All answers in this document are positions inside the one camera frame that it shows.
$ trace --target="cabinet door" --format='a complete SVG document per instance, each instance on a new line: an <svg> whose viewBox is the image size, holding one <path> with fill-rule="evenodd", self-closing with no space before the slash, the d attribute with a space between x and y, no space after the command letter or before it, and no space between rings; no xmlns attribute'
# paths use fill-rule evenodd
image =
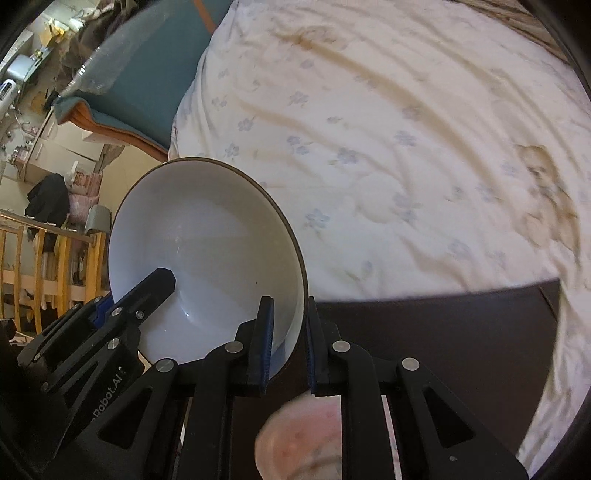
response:
<svg viewBox="0 0 591 480"><path fill-rule="evenodd" d="M37 141L29 156L30 165L50 173L59 173L64 177L72 171L75 161L78 161L78 169L85 173L92 173L95 169L95 163L92 160L42 138Z"/></svg>
<svg viewBox="0 0 591 480"><path fill-rule="evenodd" d="M82 130L70 122L58 125L55 116L52 115L41 133L41 138L61 145L78 155L98 161L104 144L85 142L84 139L90 134L91 132Z"/></svg>

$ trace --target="wooden railing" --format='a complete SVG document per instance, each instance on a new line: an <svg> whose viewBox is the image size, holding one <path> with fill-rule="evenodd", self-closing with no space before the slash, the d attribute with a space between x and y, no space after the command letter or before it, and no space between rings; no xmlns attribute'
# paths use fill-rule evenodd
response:
<svg viewBox="0 0 591 480"><path fill-rule="evenodd" d="M38 222L34 218L18 215L10 210L0 209L0 218L8 220L15 225L0 223L0 317L4 317L4 284L12 284L14 287L14 313L17 330L21 331L21 309L19 295L22 288L33 293L31 302L35 317L35 329L41 332L41 304L43 295L51 295L56 298L58 316L63 315L70 308L71 301L91 301L100 294L102 264L106 247L106 233L99 232L92 235L84 235L78 231L59 228L51 223ZM37 249L35 252L34 274L21 274L22 240L26 228L38 229ZM43 279L43 244L45 235L53 233L59 237L59 249L57 251L57 279ZM17 236L14 269L4 268L7 234ZM71 285L70 283L70 256L72 242L78 240L88 245L86 254L86 278L84 286Z"/></svg>

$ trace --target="bed sheet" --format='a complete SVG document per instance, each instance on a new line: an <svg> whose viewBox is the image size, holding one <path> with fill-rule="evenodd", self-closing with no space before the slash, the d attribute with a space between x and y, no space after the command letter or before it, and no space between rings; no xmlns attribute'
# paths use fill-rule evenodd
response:
<svg viewBox="0 0 591 480"><path fill-rule="evenodd" d="M240 0L169 155L258 181L319 301L560 277L553 369L518 455L534 473L591 384L590 112L569 66L465 5Z"/></svg>

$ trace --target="bowl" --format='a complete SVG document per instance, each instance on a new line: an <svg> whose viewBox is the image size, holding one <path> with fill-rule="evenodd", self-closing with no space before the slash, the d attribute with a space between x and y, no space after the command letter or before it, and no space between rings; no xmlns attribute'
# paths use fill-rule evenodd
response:
<svg viewBox="0 0 591 480"><path fill-rule="evenodd" d="M113 223L114 301L158 267L177 283L140 326L139 350L150 362L205 357L234 340L238 326L256 318L261 296L271 296L271 375L285 364L306 311L306 269L285 216L252 178L220 161L182 158L139 179Z"/></svg>

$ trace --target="clear plastic sheet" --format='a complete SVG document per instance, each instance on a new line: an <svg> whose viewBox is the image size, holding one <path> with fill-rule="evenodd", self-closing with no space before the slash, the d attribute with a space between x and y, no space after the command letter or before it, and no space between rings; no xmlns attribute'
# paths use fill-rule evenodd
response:
<svg viewBox="0 0 591 480"><path fill-rule="evenodd" d="M137 13L98 47L61 93L108 93L138 49L172 16L176 2L161 1Z"/></svg>

